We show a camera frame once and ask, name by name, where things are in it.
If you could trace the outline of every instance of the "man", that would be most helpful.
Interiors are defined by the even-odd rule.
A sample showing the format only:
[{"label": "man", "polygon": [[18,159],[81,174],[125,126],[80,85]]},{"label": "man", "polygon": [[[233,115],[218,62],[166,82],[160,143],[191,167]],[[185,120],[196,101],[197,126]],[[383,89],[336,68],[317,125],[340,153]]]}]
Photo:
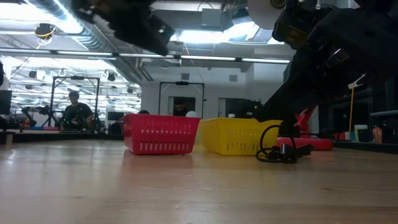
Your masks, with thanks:
[{"label": "man", "polygon": [[94,114],[90,107],[85,103],[79,103],[79,92],[69,93],[71,105],[67,106],[61,119],[61,129],[83,129],[85,124],[91,126]]},{"label": "man", "polygon": [[175,102],[173,116],[185,116],[188,113],[188,109],[181,100]]},{"label": "man", "polygon": [[139,114],[149,114],[149,112],[147,110],[140,110],[138,113]]},{"label": "man", "polygon": [[0,86],[2,86],[2,83],[4,81],[4,75],[5,75],[5,73],[4,73],[3,65],[0,62]]}]

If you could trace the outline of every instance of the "metal frame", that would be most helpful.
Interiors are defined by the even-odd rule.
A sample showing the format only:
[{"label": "metal frame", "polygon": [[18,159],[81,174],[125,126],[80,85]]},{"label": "metal frame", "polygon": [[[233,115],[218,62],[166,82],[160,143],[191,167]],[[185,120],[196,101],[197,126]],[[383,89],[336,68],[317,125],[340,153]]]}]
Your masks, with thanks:
[{"label": "metal frame", "polygon": [[74,58],[74,59],[101,59],[115,60],[117,58],[151,58],[151,59],[177,59],[177,60],[206,60],[219,62],[247,62],[247,63],[274,63],[288,64],[290,59],[286,58],[242,58],[242,57],[220,57],[202,55],[156,55],[142,53],[118,53],[118,52],[82,52],[71,50],[41,50],[41,49],[10,49],[0,48],[0,55],[4,56],[26,56],[26,57],[51,57],[51,58]]},{"label": "metal frame", "polygon": [[53,108],[53,101],[54,101],[54,91],[55,91],[55,88],[56,87],[58,87],[59,86],[59,84],[58,85],[56,85],[56,83],[55,83],[55,81],[57,80],[57,79],[63,79],[59,84],[61,84],[65,79],[67,79],[67,78],[70,78],[71,80],[84,80],[84,79],[88,79],[88,80],[97,80],[97,91],[96,91],[96,96],[95,96],[95,110],[94,110],[94,124],[96,123],[96,114],[98,113],[98,95],[99,95],[99,93],[100,93],[100,81],[101,81],[101,79],[100,78],[90,78],[90,77],[76,77],[76,76],[72,76],[72,77],[60,77],[60,76],[56,76],[56,77],[53,77],[53,80],[52,80],[52,89],[51,89],[51,100],[50,100],[50,113],[49,114],[51,114],[52,113],[52,108]]},{"label": "metal frame", "polygon": [[[162,85],[163,84],[174,84],[174,85],[179,85],[178,84],[179,82],[160,82],[160,84],[159,84],[159,99],[158,99],[158,106],[157,106],[157,114],[158,115],[160,115],[160,97],[162,96]],[[205,99],[205,84],[204,83],[190,83],[190,82],[187,82],[188,83],[188,85],[201,85],[201,87],[202,87],[202,93],[201,93],[201,99],[202,99],[202,101],[201,101],[201,118],[203,118],[203,112],[204,112],[204,105],[205,105],[205,101],[206,101],[206,99]]]}]

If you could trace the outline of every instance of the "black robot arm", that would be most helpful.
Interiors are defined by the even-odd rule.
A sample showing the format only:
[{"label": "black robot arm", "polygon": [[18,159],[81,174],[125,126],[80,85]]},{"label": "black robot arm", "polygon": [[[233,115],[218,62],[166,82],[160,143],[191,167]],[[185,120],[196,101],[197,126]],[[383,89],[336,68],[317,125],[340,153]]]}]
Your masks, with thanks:
[{"label": "black robot arm", "polygon": [[114,36],[151,52],[167,55],[174,30],[152,14],[153,0],[72,0],[74,13],[94,23],[99,15],[109,22]]},{"label": "black robot arm", "polygon": [[398,1],[359,4],[311,11],[287,2],[272,36],[297,51],[285,71],[288,78],[262,107],[259,121],[292,123],[294,112],[342,97],[364,74],[361,82],[372,85],[398,73]]}]

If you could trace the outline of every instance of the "table surface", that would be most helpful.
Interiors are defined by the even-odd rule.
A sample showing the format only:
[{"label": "table surface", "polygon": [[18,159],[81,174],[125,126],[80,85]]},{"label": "table surface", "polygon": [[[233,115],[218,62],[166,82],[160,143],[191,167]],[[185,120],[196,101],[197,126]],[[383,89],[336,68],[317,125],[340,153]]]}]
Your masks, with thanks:
[{"label": "table surface", "polygon": [[398,157],[335,149],[298,164],[134,156],[122,141],[0,150],[0,223],[397,223]]}]

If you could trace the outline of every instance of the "plastic basket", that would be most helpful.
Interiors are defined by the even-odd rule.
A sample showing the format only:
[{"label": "plastic basket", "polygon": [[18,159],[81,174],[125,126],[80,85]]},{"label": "plastic basket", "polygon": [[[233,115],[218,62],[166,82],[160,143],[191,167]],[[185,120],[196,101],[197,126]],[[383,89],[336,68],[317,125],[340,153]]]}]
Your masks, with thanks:
[{"label": "plastic basket", "polygon": [[[209,119],[200,123],[202,144],[205,149],[221,155],[255,155],[262,132],[271,125],[281,123],[277,120],[259,123],[255,119]],[[278,132],[278,128],[270,129],[264,137],[263,146],[274,146]]]},{"label": "plastic basket", "polygon": [[191,153],[200,118],[128,114],[123,118],[125,145],[135,155]]}]

